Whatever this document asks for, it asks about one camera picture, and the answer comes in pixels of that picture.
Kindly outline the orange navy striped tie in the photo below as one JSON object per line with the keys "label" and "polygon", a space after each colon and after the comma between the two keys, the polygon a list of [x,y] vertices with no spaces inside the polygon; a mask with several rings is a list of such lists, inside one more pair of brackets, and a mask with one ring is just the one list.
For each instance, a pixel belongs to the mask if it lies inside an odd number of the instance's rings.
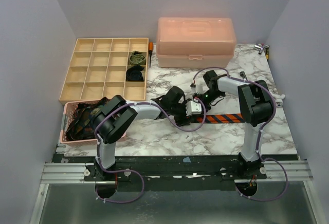
{"label": "orange navy striped tie", "polygon": [[205,124],[244,123],[241,114],[206,115]]}

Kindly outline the pink plastic storage box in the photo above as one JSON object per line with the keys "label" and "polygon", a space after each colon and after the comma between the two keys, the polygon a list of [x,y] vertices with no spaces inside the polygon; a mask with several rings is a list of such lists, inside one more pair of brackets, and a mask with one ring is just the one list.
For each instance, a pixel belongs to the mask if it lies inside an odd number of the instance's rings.
{"label": "pink plastic storage box", "polygon": [[162,68],[226,67],[236,36],[230,18],[162,17],[156,56]]}

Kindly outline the pink plastic basket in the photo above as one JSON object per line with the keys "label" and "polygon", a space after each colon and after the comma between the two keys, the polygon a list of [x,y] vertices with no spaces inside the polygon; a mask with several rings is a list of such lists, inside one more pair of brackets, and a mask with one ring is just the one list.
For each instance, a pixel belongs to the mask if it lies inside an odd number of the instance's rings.
{"label": "pink plastic basket", "polygon": [[69,126],[69,123],[71,122],[71,116],[73,113],[73,109],[76,107],[75,104],[78,102],[89,102],[89,101],[75,101],[75,102],[68,102],[64,105],[64,112],[63,112],[63,119],[61,124],[61,131],[60,131],[60,137],[59,142],[61,144],[65,144],[68,146],[83,146],[83,145],[95,145],[97,143],[97,140],[90,139],[90,140],[79,140],[79,141],[67,141],[66,140],[66,129]]}

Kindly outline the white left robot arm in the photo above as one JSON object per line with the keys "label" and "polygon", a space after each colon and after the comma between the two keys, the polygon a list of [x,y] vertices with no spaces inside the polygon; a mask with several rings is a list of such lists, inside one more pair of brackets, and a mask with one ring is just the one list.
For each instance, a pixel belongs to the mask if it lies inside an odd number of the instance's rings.
{"label": "white left robot arm", "polygon": [[135,120],[164,119],[173,116],[177,127],[188,125],[193,116],[203,113],[199,100],[186,99],[177,86],[159,98],[144,102],[133,102],[121,95],[111,98],[91,119],[97,139],[96,174],[102,180],[109,180],[115,172],[116,142],[124,135]]}

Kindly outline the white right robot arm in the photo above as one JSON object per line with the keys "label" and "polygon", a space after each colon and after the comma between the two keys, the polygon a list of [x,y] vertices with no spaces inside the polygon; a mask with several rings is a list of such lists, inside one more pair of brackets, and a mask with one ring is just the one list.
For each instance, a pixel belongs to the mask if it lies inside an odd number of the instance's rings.
{"label": "white right robot arm", "polygon": [[228,73],[219,76],[211,68],[207,68],[203,79],[208,90],[204,93],[195,90],[193,97],[199,98],[207,110],[210,109],[212,101],[225,97],[227,93],[239,99],[240,113],[245,123],[245,136],[235,170],[241,178],[247,179],[261,167],[264,128],[275,116],[275,99],[263,80],[252,82],[234,78]]}

